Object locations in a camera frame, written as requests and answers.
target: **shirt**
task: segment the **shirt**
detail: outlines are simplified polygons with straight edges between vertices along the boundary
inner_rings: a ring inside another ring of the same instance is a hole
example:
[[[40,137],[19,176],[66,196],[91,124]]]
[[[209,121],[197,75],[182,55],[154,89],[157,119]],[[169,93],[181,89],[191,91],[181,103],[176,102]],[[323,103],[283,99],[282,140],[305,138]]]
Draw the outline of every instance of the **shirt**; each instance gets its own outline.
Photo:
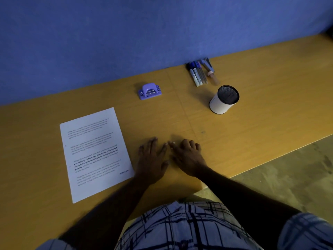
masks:
[[[37,250],[71,250],[53,239]],[[262,249],[230,211],[218,202],[174,202],[142,214],[124,232],[115,250]],[[333,227],[311,214],[298,213],[284,225],[278,250],[333,250]]]

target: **floor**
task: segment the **floor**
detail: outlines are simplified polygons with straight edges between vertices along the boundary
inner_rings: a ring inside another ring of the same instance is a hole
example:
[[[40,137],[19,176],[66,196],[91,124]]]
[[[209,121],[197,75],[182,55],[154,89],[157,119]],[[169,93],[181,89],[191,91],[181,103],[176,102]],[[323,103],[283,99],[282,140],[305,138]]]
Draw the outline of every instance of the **floor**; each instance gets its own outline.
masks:
[[[233,179],[333,224],[333,135],[262,164]],[[206,188],[200,197],[218,201]]]

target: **person's left arm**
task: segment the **person's left arm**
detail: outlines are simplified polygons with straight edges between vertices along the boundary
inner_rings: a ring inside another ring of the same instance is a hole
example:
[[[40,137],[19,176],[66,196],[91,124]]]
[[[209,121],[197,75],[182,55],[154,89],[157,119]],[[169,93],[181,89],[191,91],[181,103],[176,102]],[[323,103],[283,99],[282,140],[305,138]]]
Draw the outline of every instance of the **person's left arm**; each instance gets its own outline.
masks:
[[[164,144],[157,153],[157,138],[139,148],[135,176],[122,188],[86,214],[59,239],[77,250],[114,249],[127,219],[149,187],[160,180],[168,167],[163,161],[167,150]]]

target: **desk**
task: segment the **desk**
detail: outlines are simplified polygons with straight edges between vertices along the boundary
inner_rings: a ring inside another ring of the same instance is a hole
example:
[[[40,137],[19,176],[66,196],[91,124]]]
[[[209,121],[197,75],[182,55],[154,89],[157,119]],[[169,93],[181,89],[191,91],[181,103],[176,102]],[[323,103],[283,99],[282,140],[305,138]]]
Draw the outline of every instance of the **desk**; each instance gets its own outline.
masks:
[[[333,133],[333,41],[313,36],[212,58],[221,84],[238,89],[226,114],[208,108],[218,87],[195,87],[183,66],[0,108],[0,249],[33,249],[58,236],[124,183],[73,204],[59,124],[115,108],[132,160],[148,137],[194,139],[229,177]],[[140,101],[155,82],[162,96]],[[172,165],[132,217],[200,190]]]

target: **dark object in corner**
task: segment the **dark object in corner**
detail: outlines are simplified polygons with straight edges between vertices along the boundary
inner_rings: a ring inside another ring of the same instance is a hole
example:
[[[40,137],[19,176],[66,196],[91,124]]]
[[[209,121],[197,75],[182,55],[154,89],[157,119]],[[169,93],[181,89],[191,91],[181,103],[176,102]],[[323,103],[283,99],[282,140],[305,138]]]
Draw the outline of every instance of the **dark object in corner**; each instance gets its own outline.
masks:
[[[326,31],[326,34],[333,38],[333,25]]]

